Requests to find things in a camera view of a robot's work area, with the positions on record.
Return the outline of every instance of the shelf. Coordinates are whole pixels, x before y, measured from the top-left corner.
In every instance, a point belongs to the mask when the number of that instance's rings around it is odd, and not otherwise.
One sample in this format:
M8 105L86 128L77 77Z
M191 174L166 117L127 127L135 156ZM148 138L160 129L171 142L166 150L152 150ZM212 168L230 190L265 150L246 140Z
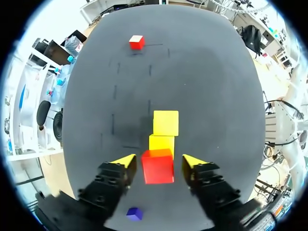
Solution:
M10 139L13 155L8 156L9 160L35 158L37 154L44 155L44 153L47 154L50 152L41 149L39 145L39 129L36 117L39 104L42 100L44 100L43 96L46 92L46 84L44 83L48 79L48 77L46 77L48 75L48 71L50 70L51 66L60 67L60 65L33 48L31 49L29 56L31 54L44 60L47 64L45 67L40 67L30 66L28 64L28 60L20 62L18 72L15 71L13 74L13 80L12 78L8 79L8 81L11 80L10 83L12 86L14 84L17 85L17 87L14 89L14 93L11 94L12 97L10 101ZM16 68L15 63L12 63L12 66L12 69ZM30 73L30 78L27 78L26 76L27 71ZM22 99L23 106L20 109L20 98L24 89L25 94ZM45 133L46 134L44 137L48 139L48 141L45 141L45 143L53 144L46 145L46 149L52 147L57 149L55 150L57 153L60 152L60 143L54 142L55 138L52 140L52 137L54 136L53 131L50 131L50 129L45 129ZM35 153L17 155L16 148L21 148L23 151L33 150Z

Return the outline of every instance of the cable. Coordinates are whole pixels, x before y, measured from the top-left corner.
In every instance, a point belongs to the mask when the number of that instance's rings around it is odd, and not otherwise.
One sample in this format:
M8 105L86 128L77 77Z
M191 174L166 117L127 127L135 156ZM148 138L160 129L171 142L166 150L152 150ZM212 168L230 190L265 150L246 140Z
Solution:
M224 6L222 4L220 4L219 2L216 2L215 0L209 0L210 2L216 4L217 6L220 6L226 10L229 10L229 11L233 11L233 12L237 12L237 13L254 13L254 12L259 12L259 11L263 11L265 10L266 8L270 7L270 4L267 3L264 7L261 7L259 9L253 9L253 10L237 10L237 9L234 9L232 7L227 7L227 6Z
M270 147L275 147L275 146L284 146L284 145L288 145L293 143L294 141L296 141L298 139L298 137L296 137L295 139L293 139L292 141L289 141L287 143L265 143L266 145L270 146Z
M46 162L49 166L51 166L51 156L50 156L50 155L49 155L49 161L50 161L50 163L47 162L47 160L45 159L45 157L44 157L44 160L45 160L45 162Z
M304 116L303 114L296 108L294 107L292 104L288 103L287 101L284 101L284 100L270 100L270 101L267 101L267 102L264 102L264 103L271 103L271 102L282 102L284 103L285 105L287 105L288 107L291 107L292 109L296 110L296 112L300 115L301 119L304 119ZM283 146L283 145L287 145L287 144L291 144L293 143L294 141L296 141L299 137L296 137L295 139L293 139L292 141L289 141L289 142L286 142L286 143L265 143L266 145L268 146L271 146L271 147L275 147L275 146Z
M207 2L208 0L203 0L200 5L199 5L199 9L201 8L202 5L205 5L205 3Z
M257 190L255 189L255 187L254 187L254 190L256 191L257 196L260 194L260 195L264 196L264 198L267 200L267 202L269 202L269 200L268 200L268 198L267 198L267 196L266 196L266 195L264 195L264 194L263 194L263 193L261 193L260 191L257 191Z
M273 167L274 169L276 169L276 171L278 172L278 176L279 176L278 187L280 188L280 173L279 173L278 169L277 169L275 166L271 166L271 167Z
M261 171L264 171L264 170L266 170L266 169L269 169L269 168L271 168L271 167L273 167L275 164L277 164L278 162L280 161L280 158L277 158L274 162L272 162L272 164L271 165L269 165L268 167L264 167L264 168L261 168L260 170Z
M297 113L299 113L301 115L301 118L304 119L303 114L296 107L294 107L292 104L288 103L287 101L284 101L284 100L270 100L270 101L267 101L267 102L264 102L264 103L271 103L271 102L282 102L282 103L284 103L285 105L287 105L287 106L291 107L292 109L296 110Z

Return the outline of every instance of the gray table surface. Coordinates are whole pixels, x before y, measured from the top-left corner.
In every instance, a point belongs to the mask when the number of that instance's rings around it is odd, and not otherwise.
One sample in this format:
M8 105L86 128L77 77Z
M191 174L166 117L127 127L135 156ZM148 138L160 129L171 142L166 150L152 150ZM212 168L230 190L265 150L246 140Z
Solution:
M144 36L142 51L130 49L132 35ZM144 183L140 156L148 148L153 110L179 111L173 184ZM228 20L193 7L141 6L103 18L66 92L64 156L75 196L102 162L138 157L131 189L106 223L119 231L211 228L182 177L182 154L218 164L245 202L264 138L262 90L248 50ZM144 211L142 221L126 218L132 206Z

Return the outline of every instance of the white shelf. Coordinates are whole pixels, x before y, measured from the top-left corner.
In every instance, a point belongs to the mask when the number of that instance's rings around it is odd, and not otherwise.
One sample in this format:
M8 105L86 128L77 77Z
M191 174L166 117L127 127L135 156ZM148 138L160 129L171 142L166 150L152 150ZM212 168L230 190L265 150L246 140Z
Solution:
M32 158L38 158L45 155L54 155L61 153L62 150L46 150L39 153L30 153L30 154L21 154L21 155L10 155L7 157L8 161L18 161L18 160L27 160Z
M45 68L41 68L39 66L36 67L30 67L28 65L28 60L22 62L20 65L21 68L18 69L17 73L14 73L14 83L17 84L17 87L15 88L15 91L11 97L10 101L10 139L12 143L12 153L13 155L8 156L8 160L20 160L20 159L29 159L29 158L36 158L38 155L47 155L50 153L48 148L54 148L56 149L53 152L59 153L61 151L60 143L55 140L55 137L53 135L53 131L50 129L47 131L45 130L44 138L48 139L48 141L45 141L46 147L39 145L39 129L36 121L37 117L37 110L39 107L39 104L43 99L43 95L45 95L45 92L47 89L44 85L45 80L47 79L46 76L48 74L48 71L52 66L54 67L60 67L57 63L52 61L51 59L47 58L40 52L38 52L35 49L31 49L29 56L33 54L36 57L44 60L47 64ZM31 78L26 78L25 71L27 70L33 70L35 76L31 75ZM31 97L28 98L28 102L25 101L25 95L24 95L24 102L23 107L21 111L19 111L19 103L20 103L20 97L21 93L23 91L24 86L26 86L25 93L31 94ZM22 124L23 120L25 122L25 118L22 118L22 115L26 115L26 118L29 117L30 120L26 122L27 124ZM16 148L21 148L24 151L27 149L33 150L34 153L30 154L16 154Z

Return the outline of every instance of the large red cube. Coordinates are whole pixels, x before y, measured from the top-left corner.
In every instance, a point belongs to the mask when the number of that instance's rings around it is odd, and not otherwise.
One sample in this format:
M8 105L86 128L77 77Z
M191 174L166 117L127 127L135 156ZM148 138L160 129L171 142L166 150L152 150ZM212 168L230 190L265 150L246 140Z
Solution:
M141 157L146 184L174 182L173 156L170 149L148 150Z
M132 50L142 50L144 37L142 35L133 35L129 40L129 44Z

